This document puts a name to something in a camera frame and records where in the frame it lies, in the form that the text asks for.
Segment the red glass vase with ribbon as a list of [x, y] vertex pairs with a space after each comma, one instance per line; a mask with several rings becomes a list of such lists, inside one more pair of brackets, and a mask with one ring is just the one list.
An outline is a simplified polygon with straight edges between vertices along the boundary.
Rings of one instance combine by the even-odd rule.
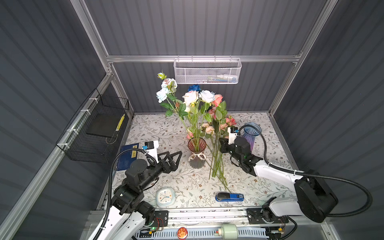
[[207, 160], [207, 157], [204, 153], [207, 147], [207, 143], [202, 138], [192, 138], [188, 141], [188, 148], [191, 151], [189, 156], [189, 163], [194, 169], [201, 169]]

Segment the artificial flower bunch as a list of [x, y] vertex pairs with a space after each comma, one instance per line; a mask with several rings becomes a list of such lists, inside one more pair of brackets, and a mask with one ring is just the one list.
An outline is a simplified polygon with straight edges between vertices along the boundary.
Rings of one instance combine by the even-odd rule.
[[228, 128], [237, 125], [233, 116], [228, 115], [226, 109], [211, 106], [208, 112], [204, 115], [205, 122], [202, 125], [202, 130], [205, 132], [205, 138], [211, 141], [209, 150], [212, 155], [212, 161], [209, 164], [210, 177], [218, 179], [223, 185], [223, 188], [229, 191], [227, 179], [224, 171], [223, 154], [221, 153], [222, 144], [220, 139], [229, 138]]

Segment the coral pink rose stem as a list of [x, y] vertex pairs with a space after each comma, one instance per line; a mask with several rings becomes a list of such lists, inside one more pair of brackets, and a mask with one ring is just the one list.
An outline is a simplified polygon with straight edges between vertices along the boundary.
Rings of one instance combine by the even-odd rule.
[[215, 95], [215, 100], [212, 102], [212, 107], [209, 111], [212, 117], [212, 126], [215, 129], [215, 134], [218, 138], [223, 138], [227, 133], [227, 103], [223, 100], [222, 95]]

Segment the white blue flower spray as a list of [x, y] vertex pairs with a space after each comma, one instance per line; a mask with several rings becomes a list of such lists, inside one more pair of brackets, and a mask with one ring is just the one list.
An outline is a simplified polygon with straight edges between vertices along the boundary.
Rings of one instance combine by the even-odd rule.
[[170, 117], [173, 114], [177, 115], [187, 130], [187, 139], [193, 139], [194, 134], [187, 127], [185, 122], [188, 115], [187, 104], [183, 103], [175, 96], [178, 88], [176, 80], [168, 78], [163, 72], [158, 73], [157, 77], [162, 80], [162, 84], [161, 89], [156, 92], [156, 97], [159, 104], [166, 109], [166, 117]]

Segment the blue rose stem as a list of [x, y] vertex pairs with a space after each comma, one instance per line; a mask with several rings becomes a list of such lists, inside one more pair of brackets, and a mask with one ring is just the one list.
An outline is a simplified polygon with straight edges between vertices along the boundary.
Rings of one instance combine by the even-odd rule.
[[196, 92], [200, 92], [201, 91], [201, 87], [200, 85], [192, 85], [188, 88], [188, 92], [190, 91], [196, 91]]

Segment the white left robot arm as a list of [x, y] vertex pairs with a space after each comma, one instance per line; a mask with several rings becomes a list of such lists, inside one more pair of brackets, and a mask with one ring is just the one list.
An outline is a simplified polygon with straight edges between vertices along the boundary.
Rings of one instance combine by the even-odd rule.
[[134, 161], [126, 171], [126, 178], [114, 191], [111, 178], [114, 168], [110, 169], [106, 211], [88, 237], [89, 240], [135, 240], [139, 230], [151, 226], [156, 218], [155, 208], [144, 201], [144, 191], [148, 190], [149, 184], [161, 174], [175, 172], [183, 155], [181, 151], [173, 154], [164, 152], [157, 155], [159, 161], [156, 162], [149, 150], [128, 149], [119, 153], [114, 163], [130, 152], [142, 153], [146, 159]]

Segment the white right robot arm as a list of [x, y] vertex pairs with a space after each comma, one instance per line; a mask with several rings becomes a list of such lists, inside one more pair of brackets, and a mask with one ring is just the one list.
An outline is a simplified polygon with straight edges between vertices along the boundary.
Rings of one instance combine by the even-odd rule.
[[250, 144], [242, 137], [233, 141], [220, 138], [220, 144], [220, 151], [228, 153], [231, 162], [245, 173], [274, 181], [295, 192], [294, 197], [270, 198], [263, 205], [265, 218], [306, 216], [316, 223], [322, 223], [339, 202], [323, 179], [300, 176], [300, 171], [289, 173], [288, 169], [278, 169], [276, 165], [268, 164], [252, 154]]

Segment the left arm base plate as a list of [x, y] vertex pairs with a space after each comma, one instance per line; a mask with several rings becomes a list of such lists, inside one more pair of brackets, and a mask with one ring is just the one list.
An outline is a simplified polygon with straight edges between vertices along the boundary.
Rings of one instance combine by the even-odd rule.
[[169, 211], [155, 211], [155, 216], [149, 225], [150, 228], [167, 227], [169, 220]]

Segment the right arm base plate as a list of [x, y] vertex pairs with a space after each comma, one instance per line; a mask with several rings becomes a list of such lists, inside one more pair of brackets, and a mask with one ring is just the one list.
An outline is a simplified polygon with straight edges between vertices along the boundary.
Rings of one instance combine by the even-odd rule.
[[248, 208], [246, 209], [248, 221], [250, 224], [287, 224], [287, 217], [277, 217], [269, 209]]

